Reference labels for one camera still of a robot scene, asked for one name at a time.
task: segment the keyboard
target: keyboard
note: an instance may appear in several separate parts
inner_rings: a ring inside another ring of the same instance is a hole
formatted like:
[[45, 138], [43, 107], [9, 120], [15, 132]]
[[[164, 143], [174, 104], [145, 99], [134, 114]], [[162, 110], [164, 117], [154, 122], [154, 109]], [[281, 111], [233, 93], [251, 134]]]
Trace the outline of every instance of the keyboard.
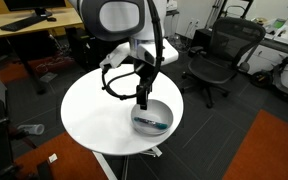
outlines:
[[19, 21], [12, 22], [10, 24], [6, 24], [4, 26], [1, 26], [0, 29], [4, 30], [4, 31], [15, 32], [15, 31], [24, 29], [26, 27], [32, 26], [32, 25], [34, 25], [36, 23], [39, 23], [41, 21], [44, 21], [46, 19], [47, 19], [46, 17], [33, 16], [33, 17], [29, 17], [29, 18], [26, 18], [26, 19], [22, 19], [22, 20], [19, 20]]

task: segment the computer monitor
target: computer monitor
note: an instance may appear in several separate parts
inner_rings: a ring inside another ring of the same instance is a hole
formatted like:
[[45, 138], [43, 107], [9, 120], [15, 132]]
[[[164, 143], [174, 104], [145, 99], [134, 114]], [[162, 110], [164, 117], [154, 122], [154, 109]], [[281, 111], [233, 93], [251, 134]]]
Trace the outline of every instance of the computer monitor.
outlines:
[[64, 0], [4, 0], [9, 11], [35, 10], [37, 16], [51, 16], [45, 8], [65, 7]]

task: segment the white round table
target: white round table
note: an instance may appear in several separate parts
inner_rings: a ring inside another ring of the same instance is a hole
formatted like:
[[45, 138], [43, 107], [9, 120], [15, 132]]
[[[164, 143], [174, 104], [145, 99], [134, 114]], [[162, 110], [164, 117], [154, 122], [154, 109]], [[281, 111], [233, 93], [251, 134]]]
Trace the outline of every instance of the white round table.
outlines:
[[[133, 71], [133, 65], [110, 70], [110, 79]], [[67, 91], [61, 107], [64, 127], [82, 146], [107, 155], [131, 155], [149, 150], [165, 141], [177, 128], [183, 115], [183, 99], [176, 85], [159, 73], [149, 99], [159, 100], [172, 110], [173, 124], [161, 135], [146, 135], [136, 131], [131, 122], [131, 110], [136, 98], [121, 101], [102, 90], [102, 70], [94, 70]], [[139, 77], [134, 74], [111, 84], [118, 94], [134, 94]]]

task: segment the gray carpet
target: gray carpet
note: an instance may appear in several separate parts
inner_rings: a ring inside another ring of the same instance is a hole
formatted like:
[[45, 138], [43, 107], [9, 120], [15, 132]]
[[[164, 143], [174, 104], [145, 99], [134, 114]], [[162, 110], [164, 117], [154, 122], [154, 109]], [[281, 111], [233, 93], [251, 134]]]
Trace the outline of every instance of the gray carpet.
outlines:
[[[192, 83], [181, 79], [189, 61], [185, 54], [180, 54], [178, 61], [164, 66], [162, 71], [183, 87]], [[37, 145], [65, 131], [60, 117], [61, 101], [68, 88], [85, 72], [75, 65], [57, 74], [45, 83], [48, 91], [43, 95], [35, 94], [29, 79], [7, 84], [12, 123], [15, 126], [42, 123], [46, 127], [42, 136], [31, 137]], [[204, 92], [198, 88], [186, 92], [180, 126], [159, 146], [163, 155], [131, 156], [128, 179], [221, 179], [260, 109], [288, 122], [288, 102], [272, 91], [254, 87], [247, 76], [239, 74], [225, 87], [232, 93], [224, 98], [215, 91], [213, 109], [206, 108]], [[12, 142], [12, 146], [15, 157], [30, 150], [21, 141]], [[120, 177], [123, 157], [105, 158]]]

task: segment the office chair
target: office chair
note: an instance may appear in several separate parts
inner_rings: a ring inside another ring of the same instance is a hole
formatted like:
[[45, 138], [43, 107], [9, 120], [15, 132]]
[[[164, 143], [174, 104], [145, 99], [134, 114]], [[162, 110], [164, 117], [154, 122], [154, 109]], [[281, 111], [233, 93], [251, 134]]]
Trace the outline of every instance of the office chair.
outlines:
[[[251, 21], [230, 17], [217, 20], [213, 26], [207, 52], [201, 47], [191, 48], [189, 56], [193, 60], [188, 65], [191, 73], [183, 72], [182, 78], [191, 77], [200, 82], [208, 95], [206, 105], [212, 108], [214, 102], [210, 88], [223, 91], [222, 95], [227, 97], [230, 91], [219, 85], [237, 75], [237, 64], [241, 57], [259, 44], [264, 36], [264, 28]], [[191, 87], [184, 87], [180, 90], [184, 93]]]

